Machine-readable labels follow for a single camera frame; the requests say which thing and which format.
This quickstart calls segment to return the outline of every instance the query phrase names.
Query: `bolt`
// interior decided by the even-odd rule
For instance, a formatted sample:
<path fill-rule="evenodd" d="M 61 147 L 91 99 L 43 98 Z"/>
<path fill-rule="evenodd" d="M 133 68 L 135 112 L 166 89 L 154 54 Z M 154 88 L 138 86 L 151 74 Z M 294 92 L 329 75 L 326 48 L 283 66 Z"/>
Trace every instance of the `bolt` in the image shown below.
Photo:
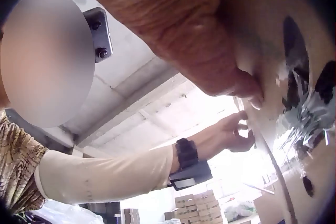
<path fill-rule="evenodd" d="M 96 55 L 98 55 L 98 57 L 100 57 L 100 58 L 104 58 L 107 55 L 106 48 L 98 48 L 96 50 Z"/>
<path fill-rule="evenodd" d="M 91 28 L 92 30 L 97 30 L 102 24 L 97 21 L 97 22 L 94 22 L 92 25 L 91 25 Z"/>

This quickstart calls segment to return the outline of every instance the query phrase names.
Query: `stacked boxes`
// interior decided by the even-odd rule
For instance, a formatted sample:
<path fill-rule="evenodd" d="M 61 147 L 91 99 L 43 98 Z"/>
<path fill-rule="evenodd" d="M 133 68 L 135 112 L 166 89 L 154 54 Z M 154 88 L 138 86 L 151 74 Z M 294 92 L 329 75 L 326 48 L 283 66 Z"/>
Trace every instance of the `stacked boxes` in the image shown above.
<path fill-rule="evenodd" d="M 140 216 L 138 209 L 124 209 L 125 224 L 140 224 Z"/>
<path fill-rule="evenodd" d="M 175 198 L 176 218 L 181 224 L 222 224 L 218 201 L 212 190 L 197 195 Z"/>
<path fill-rule="evenodd" d="M 171 219 L 176 219 L 177 215 L 176 215 L 176 211 L 172 211 L 172 212 L 165 212 L 165 220 L 171 220 Z"/>

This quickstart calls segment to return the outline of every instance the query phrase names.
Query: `concrete ceiling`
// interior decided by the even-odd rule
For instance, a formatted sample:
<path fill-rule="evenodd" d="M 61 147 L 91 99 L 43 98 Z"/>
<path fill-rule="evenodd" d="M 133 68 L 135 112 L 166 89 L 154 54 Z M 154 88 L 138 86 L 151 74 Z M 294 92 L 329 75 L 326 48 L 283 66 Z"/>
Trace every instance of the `concrete ceiling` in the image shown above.
<path fill-rule="evenodd" d="M 73 1 L 81 11 L 103 8 L 96 0 Z M 43 134 L 109 157 L 161 145 L 236 108 L 230 97 L 202 93 L 109 13 L 108 25 L 114 53 L 96 64 L 85 103 L 62 126 L 39 129 Z"/>

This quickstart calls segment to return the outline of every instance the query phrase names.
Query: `plastic bag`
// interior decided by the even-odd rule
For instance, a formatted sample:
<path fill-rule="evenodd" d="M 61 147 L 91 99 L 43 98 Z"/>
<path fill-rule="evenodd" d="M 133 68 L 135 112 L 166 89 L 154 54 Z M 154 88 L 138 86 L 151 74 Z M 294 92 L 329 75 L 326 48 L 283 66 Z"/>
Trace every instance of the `plastic bag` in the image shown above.
<path fill-rule="evenodd" d="M 256 209 L 251 201 L 230 201 L 230 206 L 224 210 L 225 218 L 228 222 L 235 221 L 238 217 L 248 217 L 256 212 Z"/>
<path fill-rule="evenodd" d="M 31 211 L 52 224 L 104 224 L 100 215 L 78 205 L 48 200 L 41 209 Z"/>
<path fill-rule="evenodd" d="M 166 220 L 164 222 L 160 222 L 158 224 L 181 224 L 180 219 L 170 219 L 170 220 Z"/>

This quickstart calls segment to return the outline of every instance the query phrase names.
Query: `beige sleeve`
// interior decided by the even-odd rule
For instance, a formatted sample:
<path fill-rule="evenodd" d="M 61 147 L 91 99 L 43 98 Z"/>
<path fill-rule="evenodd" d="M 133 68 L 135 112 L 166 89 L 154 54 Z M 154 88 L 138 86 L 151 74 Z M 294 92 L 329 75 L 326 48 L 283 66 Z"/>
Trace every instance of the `beige sleeve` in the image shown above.
<path fill-rule="evenodd" d="M 172 146 L 119 158 L 79 158 L 48 151 L 35 171 L 43 196 L 66 204 L 113 202 L 167 186 Z"/>

